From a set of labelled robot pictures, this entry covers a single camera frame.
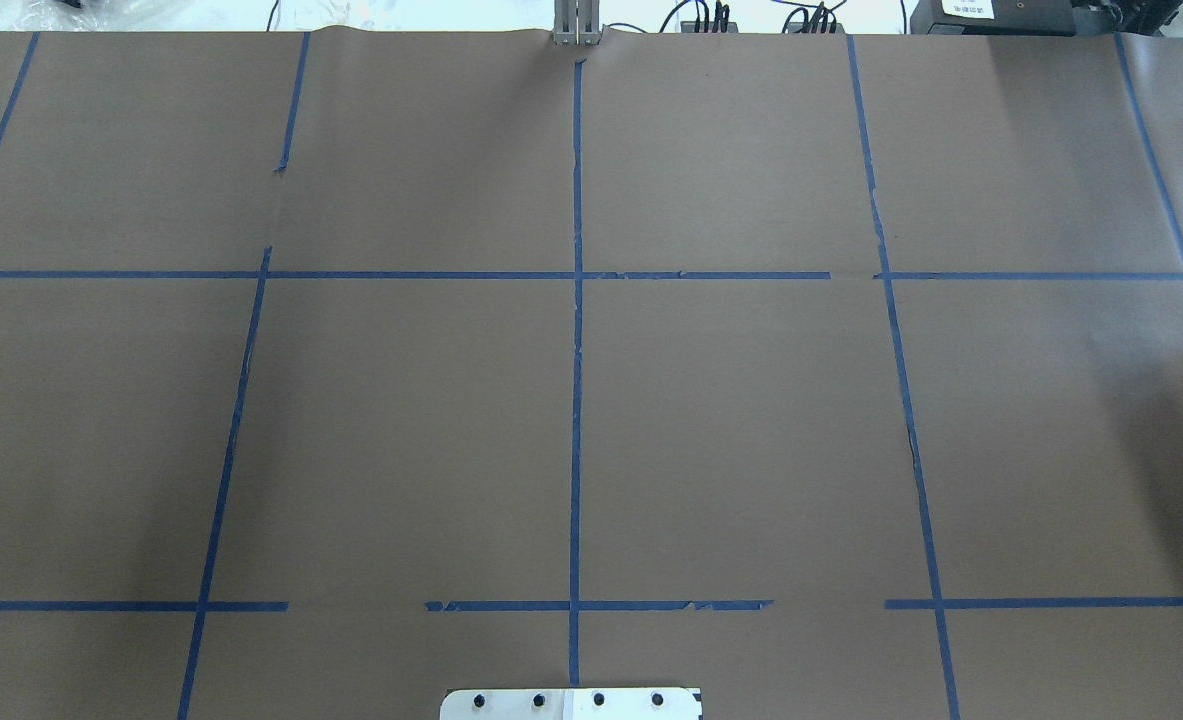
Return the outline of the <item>black device top right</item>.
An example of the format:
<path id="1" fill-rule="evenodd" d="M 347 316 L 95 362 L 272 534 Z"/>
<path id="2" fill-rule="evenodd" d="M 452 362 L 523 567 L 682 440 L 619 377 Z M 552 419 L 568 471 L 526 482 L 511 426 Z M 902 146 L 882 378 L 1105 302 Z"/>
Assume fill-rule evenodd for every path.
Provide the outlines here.
<path id="1" fill-rule="evenodd" d="M 919 1 L 911 35 L 1157 35 L 1183 1 Z"/>

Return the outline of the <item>crumpled clear plastic bag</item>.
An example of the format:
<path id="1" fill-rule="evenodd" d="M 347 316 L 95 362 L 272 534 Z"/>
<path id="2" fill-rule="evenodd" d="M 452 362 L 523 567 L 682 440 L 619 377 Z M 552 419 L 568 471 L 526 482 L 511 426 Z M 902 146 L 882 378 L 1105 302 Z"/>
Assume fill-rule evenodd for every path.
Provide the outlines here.
<path id="1" fill-rule="evenodd" d="M 211 32 L 265 27 L 261 1 L 22 1 L 12 30 Z"/>

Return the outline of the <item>aluminium frame post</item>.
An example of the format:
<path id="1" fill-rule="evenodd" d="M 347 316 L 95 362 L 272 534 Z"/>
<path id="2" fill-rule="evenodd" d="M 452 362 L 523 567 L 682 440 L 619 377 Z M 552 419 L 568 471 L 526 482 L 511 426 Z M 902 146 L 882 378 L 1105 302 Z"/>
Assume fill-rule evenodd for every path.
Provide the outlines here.
<path id="1" fill-rule="evenodd" d="M 594 46 L 603 40 L 599 0 L 555 0 L 551 38 L 556 46 Z"/>

